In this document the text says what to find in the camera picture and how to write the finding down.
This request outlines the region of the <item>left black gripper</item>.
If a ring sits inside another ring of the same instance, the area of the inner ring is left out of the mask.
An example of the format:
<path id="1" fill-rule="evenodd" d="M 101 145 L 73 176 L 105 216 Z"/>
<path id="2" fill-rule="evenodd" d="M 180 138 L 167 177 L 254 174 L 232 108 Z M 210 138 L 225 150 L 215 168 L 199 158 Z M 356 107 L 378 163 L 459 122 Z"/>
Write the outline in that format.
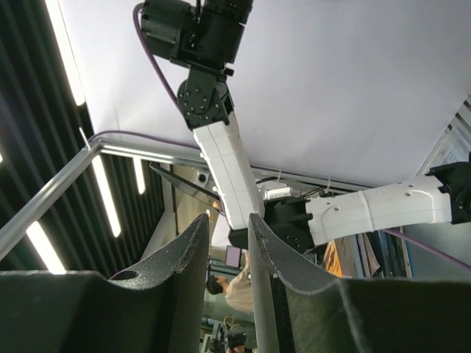
<path id="1" fill-rule="evenodd" d="M 153 55 L 184 67 L 233 64 L 253 1 L 145 1 L 141 30 Z"/>

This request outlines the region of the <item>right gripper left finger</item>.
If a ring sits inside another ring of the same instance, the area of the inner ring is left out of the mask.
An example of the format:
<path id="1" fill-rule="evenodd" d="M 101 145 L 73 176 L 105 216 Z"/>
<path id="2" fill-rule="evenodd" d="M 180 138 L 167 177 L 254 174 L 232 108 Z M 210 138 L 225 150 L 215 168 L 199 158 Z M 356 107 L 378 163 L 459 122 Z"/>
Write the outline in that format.
<path id="1" fill-rule="evenodd" d="M 3 352 L 197 352 L 209 222 L 106 279 L 92 271 L 1 273 Z"/>

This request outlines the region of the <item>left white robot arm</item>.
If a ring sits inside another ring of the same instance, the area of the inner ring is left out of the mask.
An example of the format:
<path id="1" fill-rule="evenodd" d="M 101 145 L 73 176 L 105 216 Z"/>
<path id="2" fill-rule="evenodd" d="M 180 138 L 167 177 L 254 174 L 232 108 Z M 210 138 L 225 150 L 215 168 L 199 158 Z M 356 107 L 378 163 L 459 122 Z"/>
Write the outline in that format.
<path id="1" fill-rule="evenodd" d="M 282 176 L 257 178 L 244 149 L 227 80 L 251 1 L 145 1 L 133 24 L 151 63 L 188 70 L 168 95 L 214 182 L 233 246 L 249 248 L 251 217 L 298 252 L 333 240 L 412 224 L 470 221 L 470 163 L 439 165 L 406 182 L 350 193 Z"/>

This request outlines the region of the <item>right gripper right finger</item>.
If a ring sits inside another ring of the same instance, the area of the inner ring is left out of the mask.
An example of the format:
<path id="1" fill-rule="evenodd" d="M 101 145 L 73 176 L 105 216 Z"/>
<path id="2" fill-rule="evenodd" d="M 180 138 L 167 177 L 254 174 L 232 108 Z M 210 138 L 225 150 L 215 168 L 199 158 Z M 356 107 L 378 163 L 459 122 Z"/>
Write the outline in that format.
<path id="1" fill-rule="evenodd" d="M 256 213 L 249 255 L 259 352 L 468 352 L 470 283 L 336 277 Z"/>

